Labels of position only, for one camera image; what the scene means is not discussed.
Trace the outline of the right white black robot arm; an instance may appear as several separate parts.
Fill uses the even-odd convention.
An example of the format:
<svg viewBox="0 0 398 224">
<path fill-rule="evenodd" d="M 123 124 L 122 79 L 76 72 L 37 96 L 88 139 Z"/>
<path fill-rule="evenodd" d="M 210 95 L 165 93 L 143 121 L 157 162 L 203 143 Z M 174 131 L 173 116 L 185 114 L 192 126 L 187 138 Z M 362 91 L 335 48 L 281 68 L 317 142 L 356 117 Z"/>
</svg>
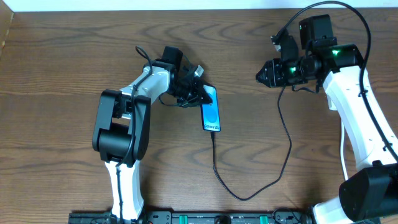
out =
<svg viewBox="0 0 398 224">
<path fill-rule="evenodd" d="M 315 80 L 337 111 L 354 152 L 357 172 L 337 197 L 314 205 L 304 223 L 356 223 L 397 213 L 397 138 L 371 89 L 354 44 L 340 45 L 329 15 L 300 21 L 300 41 L 281 30 L 271 40 L 280 58 L 268 60 L 256 80 L 270 88 Z"/>
</svg>

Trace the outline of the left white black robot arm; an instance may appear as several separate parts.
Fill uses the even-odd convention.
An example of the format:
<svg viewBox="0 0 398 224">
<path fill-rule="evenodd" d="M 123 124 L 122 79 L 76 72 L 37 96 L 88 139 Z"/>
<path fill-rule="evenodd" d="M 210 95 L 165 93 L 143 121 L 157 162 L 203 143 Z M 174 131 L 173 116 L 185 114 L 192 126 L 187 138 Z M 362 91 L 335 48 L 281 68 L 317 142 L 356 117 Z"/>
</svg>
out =
<svg viewBox="0 0 398 224">
<path fill-rule="evenodd" d="M 105 89 L 99 99 L 92 146 L 111 178 L 114 223 L 145 223 L 141 194 L 140 161 L 149 145 L 151 106 L 163 94 L 176 98 L 176 107 L 212 103 L 201 76 L 204 69 L 189 63 L 183 52 L 166 46 L 161 58 L 151 59 L 140 46 L 136 52 L 146 60 L 142 73 L 120 89 Z"/>
</svg>

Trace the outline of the blue screen Galaxy smartphone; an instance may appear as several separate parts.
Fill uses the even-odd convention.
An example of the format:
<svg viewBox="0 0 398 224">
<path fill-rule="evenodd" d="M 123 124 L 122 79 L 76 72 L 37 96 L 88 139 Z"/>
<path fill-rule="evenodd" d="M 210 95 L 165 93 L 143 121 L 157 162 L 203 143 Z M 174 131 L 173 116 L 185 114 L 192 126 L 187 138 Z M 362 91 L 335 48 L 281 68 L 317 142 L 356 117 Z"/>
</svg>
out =
<svg viewBox="0 0 398 224">
<path fill-rule="evenodd" d="M 207 105 L 201 105 L 202 124 L 205 131 L 221 131 L 221 122 L 218 109 L 218 98 L 216 88 L 204 85 L 204 90 L 211 98 L 212 102 Z"/>
</svg>

